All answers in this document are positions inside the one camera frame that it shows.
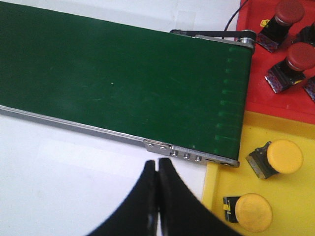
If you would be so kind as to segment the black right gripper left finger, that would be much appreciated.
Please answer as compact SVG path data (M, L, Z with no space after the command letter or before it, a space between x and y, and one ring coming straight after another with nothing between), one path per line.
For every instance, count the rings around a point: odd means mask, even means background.
M158 226L155 162L145 163L143 171L119 207L91 236L155 236Z

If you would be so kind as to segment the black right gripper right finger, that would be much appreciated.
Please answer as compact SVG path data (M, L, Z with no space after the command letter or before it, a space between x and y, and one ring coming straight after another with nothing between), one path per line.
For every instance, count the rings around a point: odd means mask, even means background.
M158 161L161 231L164 236L238 236L193 195L169 158Z

